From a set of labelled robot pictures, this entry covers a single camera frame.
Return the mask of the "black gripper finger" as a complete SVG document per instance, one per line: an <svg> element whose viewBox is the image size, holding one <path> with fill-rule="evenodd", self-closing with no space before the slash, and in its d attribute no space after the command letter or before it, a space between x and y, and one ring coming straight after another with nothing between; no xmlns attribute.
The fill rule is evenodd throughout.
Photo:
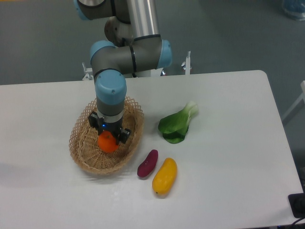
<svg viewBox="0 0 305 229"><path fill-rule="evenodd" d="M128 138L131 135L131 130L128 128L120 128L116 132L116 144L118 145L119 143L125 144L128 140Z"/></svg>
<svg viewBox="0 0 305 229"><path fill-rule="evenodd" d="M100 119L99 119L97 113L91 112L90 115L88 116L88 121L89 121L90 127L94 128L98 132L98 135L100 135L102 131L101 131L101 126L100 126Z"/></svg>

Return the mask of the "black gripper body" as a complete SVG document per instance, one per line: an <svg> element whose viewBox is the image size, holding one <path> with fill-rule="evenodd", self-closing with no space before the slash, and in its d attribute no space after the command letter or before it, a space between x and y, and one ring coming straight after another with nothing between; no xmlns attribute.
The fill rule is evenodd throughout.
<svg viewBox="0 0 305 229"><path fill-rule="evenodd" d="M101 135L104 131L108 131L114 138L119 138L122 129L123 115L116 116L99 116L97 115L98 123L98 135Z"/></svg>

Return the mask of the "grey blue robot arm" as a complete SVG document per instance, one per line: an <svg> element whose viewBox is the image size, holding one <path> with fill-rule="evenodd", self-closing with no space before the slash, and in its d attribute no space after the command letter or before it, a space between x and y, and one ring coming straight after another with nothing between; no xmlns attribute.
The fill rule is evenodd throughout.
<svg viewBox="0 0 305 229"><path fill-rule="evenodd" d="M125 74L162 69L172 63L168 40L159 33L153 0L75 0L82 20L116 19L130 25L131 34L120 43L108 38L90 48L97 111L88 119L99 134L109 131L115 143L126 143L130 129L122 127L127 92Z"/></svg>

